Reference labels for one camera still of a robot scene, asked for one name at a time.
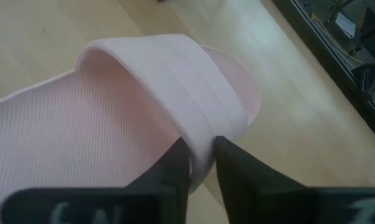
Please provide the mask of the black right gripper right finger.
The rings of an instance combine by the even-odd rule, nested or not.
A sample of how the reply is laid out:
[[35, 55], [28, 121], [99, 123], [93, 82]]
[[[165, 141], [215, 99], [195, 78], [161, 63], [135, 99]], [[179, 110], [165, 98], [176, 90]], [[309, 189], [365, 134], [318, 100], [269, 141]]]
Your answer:
[[305, 186], [224, 136], [214, 150], [230, 224], [375, 224], [375, 188]]

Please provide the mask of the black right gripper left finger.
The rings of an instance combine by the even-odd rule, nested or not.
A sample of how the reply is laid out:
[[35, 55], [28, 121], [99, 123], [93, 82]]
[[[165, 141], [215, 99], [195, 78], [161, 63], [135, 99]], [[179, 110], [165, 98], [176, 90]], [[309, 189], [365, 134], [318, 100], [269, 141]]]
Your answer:
[[185, 224], [189, 148], [179, 138], [126, 187], [19, 190], [0, 206], [0, 224]]

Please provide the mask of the pink slide sandal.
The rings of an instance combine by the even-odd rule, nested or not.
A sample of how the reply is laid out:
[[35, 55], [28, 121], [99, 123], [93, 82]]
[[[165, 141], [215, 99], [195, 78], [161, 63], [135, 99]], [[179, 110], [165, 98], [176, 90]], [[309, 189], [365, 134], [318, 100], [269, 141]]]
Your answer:
[[74, 68], [0, 99], [0, 203], [29, 187], [124, 187], [182, 139], [190, 191], [213, 140], [260, 108], [254, 77], [185, 35], [100, 39]]

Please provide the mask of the black crumpled bag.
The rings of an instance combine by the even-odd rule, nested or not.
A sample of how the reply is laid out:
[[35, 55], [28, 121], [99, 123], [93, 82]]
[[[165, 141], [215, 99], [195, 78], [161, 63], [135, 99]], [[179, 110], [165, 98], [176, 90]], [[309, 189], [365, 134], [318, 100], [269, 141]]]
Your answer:
[[375, 63], [367, 63], [351, 71], [357, 90], [372, 99], [375, 92]]

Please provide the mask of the black stand leg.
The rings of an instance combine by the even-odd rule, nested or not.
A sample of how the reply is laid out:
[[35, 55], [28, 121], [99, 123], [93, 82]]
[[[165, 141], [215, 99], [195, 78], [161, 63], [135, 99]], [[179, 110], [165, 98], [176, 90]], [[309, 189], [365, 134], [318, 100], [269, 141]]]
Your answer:
[[375, 8], [372, 3], [375, 0], [360, 0], [364, 4], [361, 17], [356, 26], [353, 39], [355, 47], [349, 51], [350, 56], [365, 48], [375, 58]]

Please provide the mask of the black aluminium table frame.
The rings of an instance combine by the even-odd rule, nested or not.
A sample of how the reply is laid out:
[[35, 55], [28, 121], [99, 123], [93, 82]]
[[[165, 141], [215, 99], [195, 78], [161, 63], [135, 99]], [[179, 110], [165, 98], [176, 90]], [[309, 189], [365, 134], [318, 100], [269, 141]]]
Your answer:
[[361, 96], [349, 68], [306, 15], [298, 0], [271, 0], [375, 134], [375, 106]]

